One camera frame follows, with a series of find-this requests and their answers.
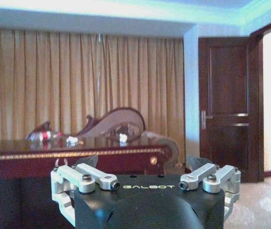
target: door handle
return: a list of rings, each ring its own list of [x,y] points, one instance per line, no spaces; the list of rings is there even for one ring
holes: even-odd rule
[[[212,115],[206,116],[206,111],[205,110],[201,111],[201,129],[202,130],[206,129],[206,120],[207,119],[212,119],[212,118],[213,118]]]

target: chair armrest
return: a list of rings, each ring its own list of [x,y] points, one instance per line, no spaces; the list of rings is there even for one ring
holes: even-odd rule
[[[182,166],[178,163],[180,149],[174,139],[150,131],[143,131],[141,136],[146,136],[149,139],[153,139],[154,141],[156,141],[156,143],[161,145],[167,145],[170,148],[170,150],[172,151],[172,157],[165,163],[165,170]]]

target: crown molding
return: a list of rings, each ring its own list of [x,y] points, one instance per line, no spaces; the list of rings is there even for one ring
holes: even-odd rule
[[[240,9],[240,25],[245,25],[271,10],[271,0],[253,0]]]
[[[271,0],[253,0],[239,9],[157,0],[0,0],[0,9],[243,26],[271,10]]]

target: ceiling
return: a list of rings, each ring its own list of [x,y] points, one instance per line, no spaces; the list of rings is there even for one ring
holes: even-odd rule
[[[0,27],[182,37],[194,24],[240,27],[271,0],[0,0]]]
[[[212,6],[226,9],[239,9],[249,4],[252,0],[151,0],[151,1],[163,1],[207,7]]]

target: gold trim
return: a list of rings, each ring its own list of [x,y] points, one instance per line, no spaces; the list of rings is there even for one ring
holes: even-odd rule
[[[163,152],[162,148],[154,149],[127,149],[127,150],[99,150],[99,151],[77,151],[60,153],[40,153],[40,154],[20,154],[20,155],[0,155],[0,160],[20,160],[20,159],[40,159],[40,158],[59,158],[76,156],[94,156],[94,155],[121,155],[121,154],[140,154],[140,153],[158,153]]]

